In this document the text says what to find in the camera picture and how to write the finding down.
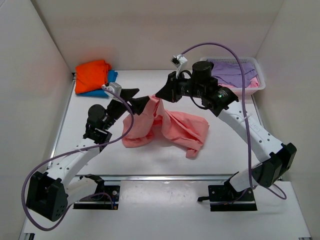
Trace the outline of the salmon pink t-shirt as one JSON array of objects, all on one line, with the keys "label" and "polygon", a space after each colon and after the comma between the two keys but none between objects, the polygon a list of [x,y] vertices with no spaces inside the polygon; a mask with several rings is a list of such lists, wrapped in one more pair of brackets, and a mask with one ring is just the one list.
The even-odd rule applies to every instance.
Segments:
[{"label": "salmon pink t-shirt", "polygon": [[143,112],[134,115],[133,127],[122,138],[126,148],[145,146],[155,139],[154,129],[160,128],[163,137],[186,148],[185,157],[194,159],[205,144],[209,123],[203,117],[165,109],[163,100],[149,97]]}]

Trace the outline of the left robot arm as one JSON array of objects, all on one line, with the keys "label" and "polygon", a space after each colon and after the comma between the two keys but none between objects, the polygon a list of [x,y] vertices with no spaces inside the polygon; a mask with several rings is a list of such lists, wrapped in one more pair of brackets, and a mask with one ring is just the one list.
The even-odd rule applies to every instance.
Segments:
[{"label": "left robot arm", "polygon": [[78,172],[107,145],[113,143],[109,129],[125,113],[131,118],[140,115],[146,107],[149,96],[136,98],[139,89],[105,90],[113,96],[104,107],[94,104],[88,109],[85,133],[74,150],[58,155],[58,162],[44,172],[35,168],[27,177],[21,191],[23,208],[38,213],[55,222],[61,219],[73,203],[91,196],[99,199],[104,195],[104,180],[94,174],[87,174],[74,181]]}]

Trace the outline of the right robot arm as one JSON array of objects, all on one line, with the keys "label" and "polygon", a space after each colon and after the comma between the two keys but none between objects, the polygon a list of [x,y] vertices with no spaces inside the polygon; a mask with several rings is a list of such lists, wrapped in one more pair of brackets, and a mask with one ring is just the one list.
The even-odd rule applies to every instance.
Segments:
[{"label": "right robot arm", "polygon": [[247,170],[235,174],[227,182],[224,195],[229,200],[236,200],[247,188],[273,185],[291,168],[297,148],[292,143],[282,143],[251,119],[237,95],[219,85],[212,76],[213,67],[209,61],[198,61],[192,65],[192,71],[174,71],[155,96],[171,103],[182,97],[201,99],[203,109],[211,111],[247,143],[249,154],[254,154],[259,162],[256,165],[249,163]]}]

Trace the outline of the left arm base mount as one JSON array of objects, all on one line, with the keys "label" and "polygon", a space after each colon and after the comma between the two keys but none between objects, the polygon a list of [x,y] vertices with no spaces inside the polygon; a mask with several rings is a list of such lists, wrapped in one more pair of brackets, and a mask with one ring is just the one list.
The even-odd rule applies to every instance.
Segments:
[{"label": "left arm base mount", "polygon": [[80,176],[91,179],[96,183],[95,191],[92,195],[84,197],[73,204],[75,210],[118,210],[120,200],[121,185],[119,182],[110,183],[100,176],[87,174]]}]

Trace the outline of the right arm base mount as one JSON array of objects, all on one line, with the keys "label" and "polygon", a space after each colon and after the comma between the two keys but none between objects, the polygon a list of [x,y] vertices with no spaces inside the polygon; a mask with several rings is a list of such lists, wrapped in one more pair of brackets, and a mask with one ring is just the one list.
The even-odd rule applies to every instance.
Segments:
[{"label": "right arm base mount", "polygon": [[257,204],[252,188],[237,192],[227,180],[224,184],[208,185],[208,196],[199,196],[198,203],[209,201],[211,212],[253,212]]}]

